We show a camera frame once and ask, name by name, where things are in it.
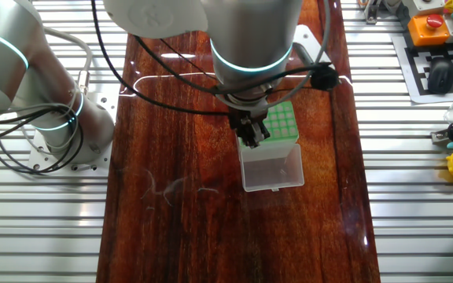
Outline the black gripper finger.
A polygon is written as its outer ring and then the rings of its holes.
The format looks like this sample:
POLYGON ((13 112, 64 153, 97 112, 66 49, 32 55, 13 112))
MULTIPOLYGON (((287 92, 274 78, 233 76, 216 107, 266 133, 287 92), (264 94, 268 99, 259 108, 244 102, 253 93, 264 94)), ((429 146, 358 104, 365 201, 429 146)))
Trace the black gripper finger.
POLYGON ((253 125, 241 125, 237 129, 237 136, 242 140, 242 143, 246 147, 253 149, 259 145, 256 138, 256 130, 253 125))
POLYGON ((262 141, 268 139, 271 134, 269 130, 265 127, 263 121, 257 121, 253 124, 253 131, 254 131, 254 140, 256 144, 259 144, 262 141))

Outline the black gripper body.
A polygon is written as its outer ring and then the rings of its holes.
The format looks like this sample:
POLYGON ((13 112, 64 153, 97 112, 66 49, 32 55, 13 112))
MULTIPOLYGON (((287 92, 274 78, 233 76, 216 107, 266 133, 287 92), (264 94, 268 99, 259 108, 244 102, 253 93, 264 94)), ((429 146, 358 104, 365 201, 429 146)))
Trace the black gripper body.
POLYGON ((239 110, 232 107, 228 107, 228 120, 230 128, 236 130, 244 126, 257 125, 259 128, 262 128, 263 121, 267 118, 268 111, 265 110, 256 110, 256 111, 245 111, 239 110))

